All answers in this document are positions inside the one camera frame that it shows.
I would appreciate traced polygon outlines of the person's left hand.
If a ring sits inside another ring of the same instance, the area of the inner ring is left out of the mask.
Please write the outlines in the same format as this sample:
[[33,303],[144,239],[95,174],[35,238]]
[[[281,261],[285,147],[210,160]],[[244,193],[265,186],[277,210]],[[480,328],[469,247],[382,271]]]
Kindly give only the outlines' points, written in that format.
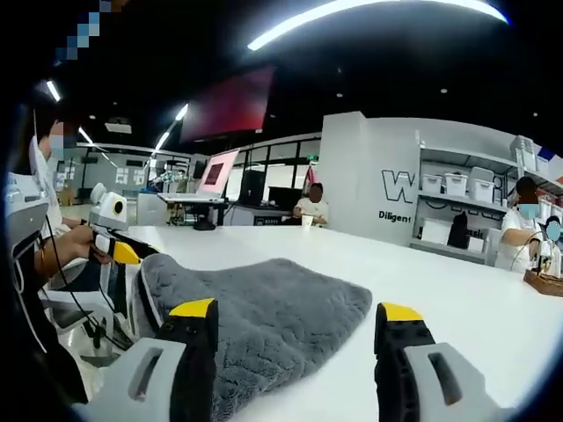
[[84,225],[71,229],[57,240],[57,251],[62,266],[76,258],[89,258],[94,238],[93,230]]

